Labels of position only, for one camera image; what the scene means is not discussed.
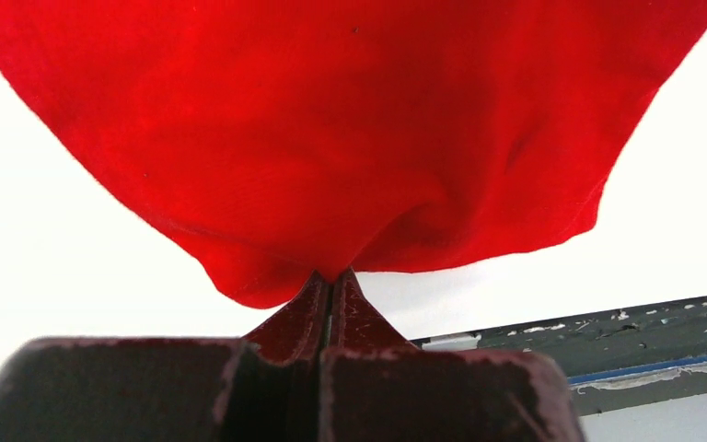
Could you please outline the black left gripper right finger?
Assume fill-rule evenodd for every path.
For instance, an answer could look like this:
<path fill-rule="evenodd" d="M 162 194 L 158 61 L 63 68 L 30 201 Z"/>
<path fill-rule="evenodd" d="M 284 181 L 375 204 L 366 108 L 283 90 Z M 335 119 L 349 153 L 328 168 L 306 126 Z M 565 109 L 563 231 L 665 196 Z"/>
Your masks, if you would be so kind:
<path fill-rule="evenodd" d="M 332 288 L 328 347 L 357 352 L 418 349 L 366 299 L 353 269 L 343 272 Z"/>

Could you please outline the red t-shirt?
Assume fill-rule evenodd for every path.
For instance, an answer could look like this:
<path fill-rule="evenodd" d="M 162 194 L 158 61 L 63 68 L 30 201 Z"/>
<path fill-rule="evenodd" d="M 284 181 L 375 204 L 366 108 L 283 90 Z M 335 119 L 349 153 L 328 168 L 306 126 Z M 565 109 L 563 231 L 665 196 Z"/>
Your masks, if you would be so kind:
<path fill-rule="evenodd" d="M 707 1 L 0 1 L 0 72 L 251 308 L 592 229 Z"/>

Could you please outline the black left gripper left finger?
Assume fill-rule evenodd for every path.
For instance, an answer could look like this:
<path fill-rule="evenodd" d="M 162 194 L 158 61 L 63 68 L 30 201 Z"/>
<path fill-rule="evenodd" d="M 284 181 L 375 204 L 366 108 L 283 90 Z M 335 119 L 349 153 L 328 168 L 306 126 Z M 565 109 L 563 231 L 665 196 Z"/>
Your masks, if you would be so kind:
<path fill-rule="evenodd" d="M 329 296 L 330 284 L 313 272 L 287 304 L 243 339 L 270 364 L 311 360 L 321 343 Z"/>

